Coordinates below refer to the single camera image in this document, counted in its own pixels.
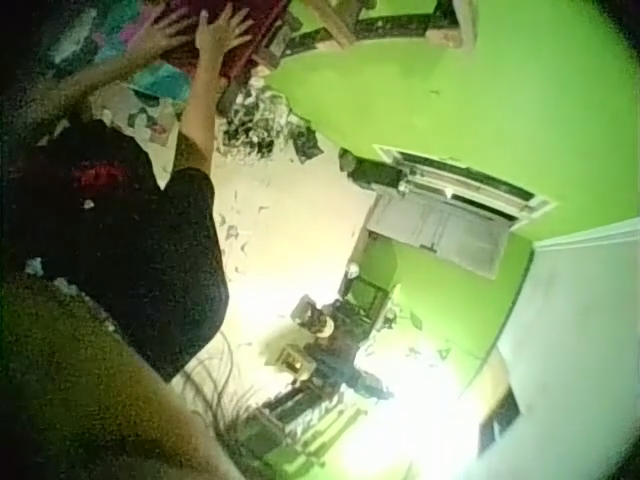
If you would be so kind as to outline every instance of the hand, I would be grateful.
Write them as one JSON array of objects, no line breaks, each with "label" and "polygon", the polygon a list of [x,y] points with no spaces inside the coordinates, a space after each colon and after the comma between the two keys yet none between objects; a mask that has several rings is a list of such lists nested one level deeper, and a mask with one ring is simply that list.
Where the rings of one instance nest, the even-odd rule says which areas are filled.
[{"label": "hand", "polygon": [[251,35],[242,35],[253,24],[253,20],[243,21],[248,12],[249,9],[245,8],[233,14],[233,6],[228,3],[218,19],[209,25],[209,14],[203,10],[196,31],[196,47],[200,50],[200,58],[222,59],[228,50],[249,40]]},{"label": "hand", "polygon": [[193,38],[193,35],[179,35],[185,28],[198,20],[187,17],[188,9],[182,8],[156,23],[164,5],[156,8],[142,29],[129,42],[128,53],[144,62],[156,60],[167,50],[171,50]]}]

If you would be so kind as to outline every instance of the bright light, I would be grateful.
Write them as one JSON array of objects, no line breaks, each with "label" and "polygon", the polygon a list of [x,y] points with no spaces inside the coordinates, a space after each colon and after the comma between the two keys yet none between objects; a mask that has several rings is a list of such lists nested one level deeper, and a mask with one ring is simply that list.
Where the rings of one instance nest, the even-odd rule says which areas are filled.
[{"label": "bright light", "polygon": [[368,473],[374,478],[395,457],[396,465],[412,462],[419,478],[454,479],[475,458],[477,419],[458,402],[460,386],[448,363],[423,344],[420,355],[408,357],[402,336],[397,330],[381,332],[369,355],[357,359],[359,368],[377,375],[395,398],[378,404],[371,420],[363,420],[367,426],[354,432],[345,466],[354,478]]}]

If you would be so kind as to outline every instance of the black shirt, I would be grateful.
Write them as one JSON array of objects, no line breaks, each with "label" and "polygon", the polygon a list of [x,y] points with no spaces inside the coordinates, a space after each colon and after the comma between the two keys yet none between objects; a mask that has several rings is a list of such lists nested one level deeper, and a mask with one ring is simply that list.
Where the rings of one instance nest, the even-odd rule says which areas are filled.
[{"label": "black shirt", "polygon": [[164,190],[132,138],[75,125],[3,179],[3,268],[42,259],[96,301],[128,343],[170,380],[218,332],[228,288],[200,170]]}]

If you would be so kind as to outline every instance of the red graphic on shirt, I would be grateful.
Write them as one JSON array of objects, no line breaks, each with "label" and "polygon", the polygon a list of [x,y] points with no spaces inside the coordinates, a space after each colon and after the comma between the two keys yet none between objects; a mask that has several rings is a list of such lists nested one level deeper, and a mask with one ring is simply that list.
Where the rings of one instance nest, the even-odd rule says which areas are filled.
[{"label": "red graphic on shirt", "polygon": [[127,172],[120,165],[98,163],[71,172],[75,187],[84,198],[115,193],[126,184]]}]

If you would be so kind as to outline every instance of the green wall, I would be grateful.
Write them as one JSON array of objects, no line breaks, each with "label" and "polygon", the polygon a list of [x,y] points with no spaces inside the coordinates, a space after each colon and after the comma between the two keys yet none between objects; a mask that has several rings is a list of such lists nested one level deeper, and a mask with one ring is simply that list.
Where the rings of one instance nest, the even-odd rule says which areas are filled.
[{"label": "green wall", "polygon": [[451,347],[447,361],[461,387],[471,380],[504,323],[525,272],[531,242],[511,235],[495,280],[384,237],[367,245],[362,275],[391,288],[400,284],[403,309],[422,322],[435,349]]},{"label": "green wall", "polygon": [[340,146],[453,157],[559,206],[544,239],[637,211],[636,62],[587,2],[482,0],[472,53],[363,42],[286,59],[269,82]]}]

